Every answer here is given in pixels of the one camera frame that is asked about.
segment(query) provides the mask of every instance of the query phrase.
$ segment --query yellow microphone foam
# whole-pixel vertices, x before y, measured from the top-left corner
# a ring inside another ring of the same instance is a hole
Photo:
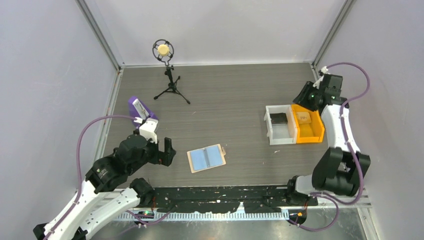
[[[157,52],[159,53],[159,55],[165,57],[170,53],[170,48],[165,44],[161,44],[157,47]]]

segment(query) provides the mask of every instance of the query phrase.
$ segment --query white device in purple holder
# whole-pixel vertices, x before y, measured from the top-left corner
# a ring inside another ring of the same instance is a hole
[[[141,118],[143,120],[154,119],[158,121],[158,117],[150,111],[150,109],[142,103],[136,96],[132,96],[128,100],[129,115],[134,118]],[[138,127],[139,124],[133,122],[134,126]]]

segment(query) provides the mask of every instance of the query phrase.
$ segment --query blue notebook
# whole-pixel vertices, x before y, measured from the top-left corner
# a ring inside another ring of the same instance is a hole
[[[224,155],[220,144],[187,152],[192,173],[225,165]]]

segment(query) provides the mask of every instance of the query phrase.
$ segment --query white storage bin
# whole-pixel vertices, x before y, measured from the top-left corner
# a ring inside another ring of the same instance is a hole
[[[266,136],[269,138],[269,145],[295,144],[298,136],[298,129],[296,127],[292,106],[274,105],[266,106],[265,109],[266,113],[263,120],[266,122],[266,128],[268,129]],[[270,114],[279,113],[286,114],[287,123],[272,124]]]

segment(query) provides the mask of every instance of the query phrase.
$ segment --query white wall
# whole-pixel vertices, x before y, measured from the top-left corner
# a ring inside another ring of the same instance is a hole
[[[0,23],[0,239],[31,240],[75,193],[78,136],[105,114],[116,71],[74,0],[2,0]]]
[[[174,64],[311,62],[345,0],[95,2],[128,66],[163,64],[158,39],[175,47]]]
[[[355,140],[371,157],[365,186],[384,240],[423,239],[424,228],[424,1],[358,0],[324,55],[320,67],[354,62],[371,89],[350,111]],[[352,67],[342,94],[365,88]]]

